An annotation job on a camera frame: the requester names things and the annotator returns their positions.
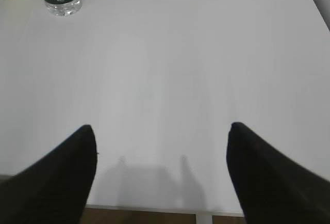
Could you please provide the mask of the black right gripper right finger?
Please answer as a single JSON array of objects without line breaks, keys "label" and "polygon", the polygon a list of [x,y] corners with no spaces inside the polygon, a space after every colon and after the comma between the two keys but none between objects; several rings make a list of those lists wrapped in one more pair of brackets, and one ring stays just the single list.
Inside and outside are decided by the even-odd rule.
[{"label": "black right gripper right finger", "polygon": [[226,163],[246,223],[329,223],[329,181],[242,122],[231,125]]}]

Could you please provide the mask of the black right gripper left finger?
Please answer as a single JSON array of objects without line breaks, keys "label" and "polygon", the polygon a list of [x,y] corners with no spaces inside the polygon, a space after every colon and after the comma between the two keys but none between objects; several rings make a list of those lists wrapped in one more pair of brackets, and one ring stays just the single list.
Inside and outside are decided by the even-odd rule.
[{"label": "black right gripper left finger", "polygon": [[33,165],[1,182],[1,223],[79,223],[96,168],[95,135],[85,124]]}]

